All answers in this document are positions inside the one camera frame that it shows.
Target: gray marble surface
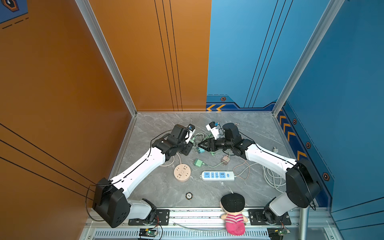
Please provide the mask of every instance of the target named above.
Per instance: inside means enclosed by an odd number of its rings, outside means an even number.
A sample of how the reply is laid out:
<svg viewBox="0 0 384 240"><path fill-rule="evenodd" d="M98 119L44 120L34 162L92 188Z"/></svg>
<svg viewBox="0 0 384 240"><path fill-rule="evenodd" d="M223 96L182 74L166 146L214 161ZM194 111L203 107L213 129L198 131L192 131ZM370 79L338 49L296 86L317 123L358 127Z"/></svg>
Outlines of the gray marble surface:
<svg viewBox="0 0 384 240"><path fill-rule="evenodd" d="M160 133L170 130L175 124L187 126L192 119L196 130L210 133L205 126L212 122L219 122L224 125L228 122L238 123L239 131L254 139L259 145L272 150L278 149L278 153L289 157L284 140L271 113L246 112L246 113L139 113L129 140L123 161L119 167L119 173L127 169L135 161L145 154L149 149L150 140ZM218 207L221 197L233 192L240 193L245 198L246 206L264 206L273 197L280 195L274 188L270 187L264 180L263 169L257 164L251 167L251 173L247 180L235 178L234 182L205 182L200 179L202 171L212 168L202 166L198 168L193 165L196 158L206 164L215 166L220 163L224 153L212 156L209 152L198 154L191 150L188 156L180 154L183 163L191 167L191 177L186 182L178 182L173 175L175 166L179 159L169 167L158 167L152 171L133 191L130 199L140 200L146 198L157 207ZM232 169L244 160L237 156L231 156L228 165L220 165L215 170L232 171ZM240 173L246 165L235 169ZM241 176L247 177L248 170ZM193 193L193 198L187 200L185 194Z"/></svg>

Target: doll head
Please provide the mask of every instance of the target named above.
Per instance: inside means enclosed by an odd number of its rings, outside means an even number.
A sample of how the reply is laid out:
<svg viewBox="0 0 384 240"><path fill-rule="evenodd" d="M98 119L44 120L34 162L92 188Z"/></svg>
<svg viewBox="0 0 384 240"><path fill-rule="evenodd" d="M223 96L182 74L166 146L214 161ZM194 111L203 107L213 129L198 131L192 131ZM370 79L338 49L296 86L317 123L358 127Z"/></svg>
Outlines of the doll head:
<svg viewBox="0 0 384 240"><path fill-rule="evenodd" d="M242 212L245 207L245 199L238 193L230 193L221 198L220 207L222 207L227 214Z"/></svg>

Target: green plug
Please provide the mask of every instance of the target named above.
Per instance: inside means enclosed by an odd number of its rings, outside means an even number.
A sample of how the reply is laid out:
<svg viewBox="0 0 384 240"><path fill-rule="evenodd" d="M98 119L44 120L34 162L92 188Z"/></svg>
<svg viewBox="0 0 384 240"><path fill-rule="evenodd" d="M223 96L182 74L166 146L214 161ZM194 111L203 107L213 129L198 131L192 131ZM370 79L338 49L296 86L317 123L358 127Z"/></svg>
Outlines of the green plug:
<svg viewBox="0 0 384 240"><path fill-rule="evenodd" d="M204 163L203 163L203 161L201 161L200 159L196 159L194 165L195 165L196 167L201 167L201 165L204 165Z"/></svg>

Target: power outlet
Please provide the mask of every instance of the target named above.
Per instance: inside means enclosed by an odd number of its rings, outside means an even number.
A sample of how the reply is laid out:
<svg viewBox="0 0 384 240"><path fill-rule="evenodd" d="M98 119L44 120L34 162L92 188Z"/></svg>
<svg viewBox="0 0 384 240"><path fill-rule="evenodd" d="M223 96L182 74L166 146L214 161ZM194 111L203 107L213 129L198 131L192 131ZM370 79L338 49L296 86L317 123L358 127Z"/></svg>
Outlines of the power outlet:
<svg viewBox="0 0 384 240"><path fill-rule="evenodd" d="M235 175L232 171L204 171L200 175L203 181L234 181Z"/></svg>

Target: ventilation grille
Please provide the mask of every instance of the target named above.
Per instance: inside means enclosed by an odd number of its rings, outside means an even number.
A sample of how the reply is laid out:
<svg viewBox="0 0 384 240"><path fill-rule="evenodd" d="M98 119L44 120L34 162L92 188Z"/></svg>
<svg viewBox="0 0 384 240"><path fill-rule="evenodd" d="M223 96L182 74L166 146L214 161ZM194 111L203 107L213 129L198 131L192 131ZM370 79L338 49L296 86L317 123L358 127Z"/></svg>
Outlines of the ventilation grille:
<svg viewBox="0 0 384 240"><path fill-rule="evenodd" d="M96 230L94 237L136 237L139 234L139 231L135 230Z"/></svg>
<svg viewBox="0 0 384 240"><path fill-rule="evenodd" d="M95 231L93 237L97 239L103 238L120 238L120 239L137 239L138 229L135 230L118 230L110 228L99 228ZM233 236L226 230L223 231L199 231L180 228L165 229L162 239L270 239L266 228L249 229L245 231L243 236Z"/></svg>

